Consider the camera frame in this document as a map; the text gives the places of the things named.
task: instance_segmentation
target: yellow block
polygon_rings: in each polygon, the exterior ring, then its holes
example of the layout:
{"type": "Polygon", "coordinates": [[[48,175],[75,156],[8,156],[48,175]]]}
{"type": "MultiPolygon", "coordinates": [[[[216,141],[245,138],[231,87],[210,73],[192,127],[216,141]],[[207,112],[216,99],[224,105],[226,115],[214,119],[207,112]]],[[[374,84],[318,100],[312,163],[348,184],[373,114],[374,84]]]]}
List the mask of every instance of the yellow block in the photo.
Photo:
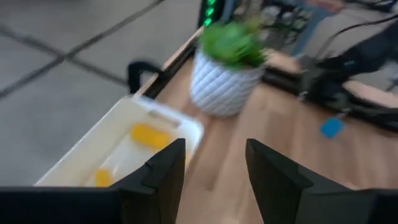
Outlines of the yellow block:
{"type": "Polygon", "coordinates": [[[106,169],[98,169],[94,179],[95,187],[109,187],[113,182],[111,173],[106,169]]]}
{"type": "Polygon", "coordinates": [[[170,144],[170,135],[158,131],[147,124],[135,124],[130,132],[130,138],[159,152],[170,144]]]}

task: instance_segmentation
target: black handle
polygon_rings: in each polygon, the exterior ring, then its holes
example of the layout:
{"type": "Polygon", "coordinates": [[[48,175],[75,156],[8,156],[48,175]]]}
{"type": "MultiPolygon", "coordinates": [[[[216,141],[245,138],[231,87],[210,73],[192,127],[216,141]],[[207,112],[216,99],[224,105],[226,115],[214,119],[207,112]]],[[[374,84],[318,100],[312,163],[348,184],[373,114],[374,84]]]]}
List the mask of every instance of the black handle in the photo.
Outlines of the black handle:
{"type": "Polygon", "coordinates": [[[129,84],[130,94],[136,93],[140,89],[140,77],[145,71],[157,73],[159,76],[158,78],[163,78],[165,76],[161,66],[155,65],[155,63],[145,60],[131,62],[127,68],[127,82],[129,84]]]}

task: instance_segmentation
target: white plant pot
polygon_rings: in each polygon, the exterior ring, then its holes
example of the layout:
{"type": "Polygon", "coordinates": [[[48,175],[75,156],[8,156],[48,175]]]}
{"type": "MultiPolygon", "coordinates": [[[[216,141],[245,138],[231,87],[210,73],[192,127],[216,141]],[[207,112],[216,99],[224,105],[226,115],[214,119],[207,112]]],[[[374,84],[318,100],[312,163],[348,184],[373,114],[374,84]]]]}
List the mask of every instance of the white plant pot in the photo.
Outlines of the white plant pot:
{"type": "Polygon", "coordinates": [[[190,87],[192,102],[206,114],[235,115],[243,109],[263,73],[263,66],[229,70],[198,49],[190,87]]]}

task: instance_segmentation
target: succulent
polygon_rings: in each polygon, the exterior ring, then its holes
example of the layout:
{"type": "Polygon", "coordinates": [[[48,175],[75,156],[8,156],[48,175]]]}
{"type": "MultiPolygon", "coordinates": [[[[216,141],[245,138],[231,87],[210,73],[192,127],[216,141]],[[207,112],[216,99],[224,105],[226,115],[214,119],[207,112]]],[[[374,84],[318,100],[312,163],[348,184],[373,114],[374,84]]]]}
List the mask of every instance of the succulent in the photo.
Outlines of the succulent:
{"type": "Polygon", "coordinates": [[[265,61],[256,24],[231,22],[208,26],[200,37],[203,52],[230,69],[256,68],[265,61]]]}

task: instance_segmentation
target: wooden table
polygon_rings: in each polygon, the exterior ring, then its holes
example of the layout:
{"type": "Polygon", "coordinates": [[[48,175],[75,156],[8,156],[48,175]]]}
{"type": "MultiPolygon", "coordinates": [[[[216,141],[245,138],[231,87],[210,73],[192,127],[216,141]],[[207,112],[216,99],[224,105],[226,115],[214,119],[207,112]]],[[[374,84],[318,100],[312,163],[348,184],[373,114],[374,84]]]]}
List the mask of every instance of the wooden table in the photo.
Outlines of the wooden table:
{"type": "MultiPolygon", "coordinates": [[[[165,64],[168,67],[191,39],[165,64]]],[[[203,114],[190,101],[193,60],[185,61],[155,98],[199,120],[205,127],[188,168],[177,223],[262,223],[244,156],[254,138],[299,164],[352,189],[398,188],[398,138],[359,120],[346,118],[335,139],[319,127],[332,114],[303,104],[282,90],[259,83],[243,111],[230,118],[203,114]]],[[[147,90],[151,78],[137,94],[147,90]]]]}

